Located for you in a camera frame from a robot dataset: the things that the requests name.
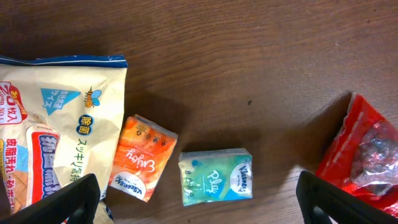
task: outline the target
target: red packaging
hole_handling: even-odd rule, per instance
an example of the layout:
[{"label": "red packaging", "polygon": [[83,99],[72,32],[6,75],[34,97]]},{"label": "red packaging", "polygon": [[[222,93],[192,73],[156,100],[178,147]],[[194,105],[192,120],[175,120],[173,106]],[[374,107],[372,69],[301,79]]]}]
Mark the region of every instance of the red packaging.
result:
[{"label": "red packaging", "polygon": [[398,132],[361,95],[316,175],[398,218]]}]

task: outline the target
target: pocket tissue pack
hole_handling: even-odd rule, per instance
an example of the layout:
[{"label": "pocket tissue pack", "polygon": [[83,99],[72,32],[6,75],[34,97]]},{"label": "pocket tissue pack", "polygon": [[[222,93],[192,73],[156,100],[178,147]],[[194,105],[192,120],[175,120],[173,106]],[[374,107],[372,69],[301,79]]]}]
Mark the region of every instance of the pocket tissue pack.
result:
[{"label": "pocket tissue pack", "polygon": [[251,162],[244,148],[181,153],[184,206],[252,198]]}]

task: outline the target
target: plastic wrapper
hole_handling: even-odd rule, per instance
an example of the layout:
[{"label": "plastic wrapper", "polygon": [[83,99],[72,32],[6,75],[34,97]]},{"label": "plastic wrapper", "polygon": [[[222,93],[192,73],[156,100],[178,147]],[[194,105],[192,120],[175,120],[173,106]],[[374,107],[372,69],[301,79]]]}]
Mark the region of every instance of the plastic wrapper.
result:
[{"label": "plastic wrapper", "polygon": [[177,138],[139,115],[129,117],[120,135],[109,185],[148,202]]},{"label": "plastic wrapper", "polygon": [[247,150],[185,152],[179,161],[184,206],[252,198],[252,156]]},{"label": "plastic wrapper", "polygon": [[0,57],[0,170],[11,213],[89,173],[105,196],[126,70],[123,56]]},{"label": "plastic wrapper", "polygon": [[398,217],[397,130],[363,96],[353,95],[316,175]]}]

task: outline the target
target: wooden table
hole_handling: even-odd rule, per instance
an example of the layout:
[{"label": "wooden table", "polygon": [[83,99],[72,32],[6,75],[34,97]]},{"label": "wooden table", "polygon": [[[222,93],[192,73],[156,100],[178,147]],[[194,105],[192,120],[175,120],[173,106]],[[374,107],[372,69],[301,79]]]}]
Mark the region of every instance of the wooden table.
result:
[{"label": "wooden table", "polygon": [[[126,116],[179,133],[149,203],[109,189],[116,223],[302,223],[295,196],[347,91],[398,124],[398,2],[2,1],[0,54],[124,54]],[[245,147],[254,198],[182,206],[178,155]]]}]

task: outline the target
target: blue stripe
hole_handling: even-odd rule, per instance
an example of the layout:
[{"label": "blue stripe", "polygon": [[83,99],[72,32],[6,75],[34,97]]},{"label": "blue stripe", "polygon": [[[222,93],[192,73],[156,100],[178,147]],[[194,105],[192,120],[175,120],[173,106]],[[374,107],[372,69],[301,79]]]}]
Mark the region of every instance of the blue stripe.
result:
[{"label": "blue stripe", "polygon": [[0,56],[0,64],[18,66],[85,66],[106,68],[127,68],[127,61],[123,55],[90,56],[73,55],[36,60],[16,60]]}]

